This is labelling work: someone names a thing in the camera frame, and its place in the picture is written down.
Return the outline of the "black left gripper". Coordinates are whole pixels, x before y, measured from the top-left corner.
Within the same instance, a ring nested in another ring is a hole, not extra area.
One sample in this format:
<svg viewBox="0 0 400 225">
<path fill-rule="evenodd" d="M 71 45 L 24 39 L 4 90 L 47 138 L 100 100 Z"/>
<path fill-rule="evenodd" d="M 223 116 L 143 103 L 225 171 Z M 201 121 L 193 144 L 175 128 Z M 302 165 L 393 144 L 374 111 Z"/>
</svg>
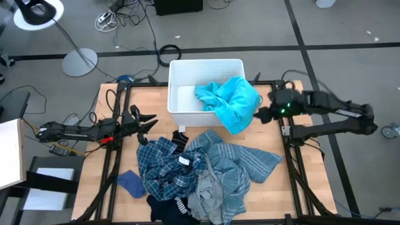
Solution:
<svg viewBox="0 0 400 225">
<path fill-rule="evenodd" d="M 158 122 L 157 119 L 150 121 L 156 117 L 155 114 L 143 115 L 140 113 L 136 105 L 130 107 L 131 113 L 124 111 L 122 114 L 121 129 L 123 136 L 131 136 L 137 133 L 137 140 L 140 144 L 146 145 L 148 140 L 144 137 L 151 128 Z"/>
</svg>

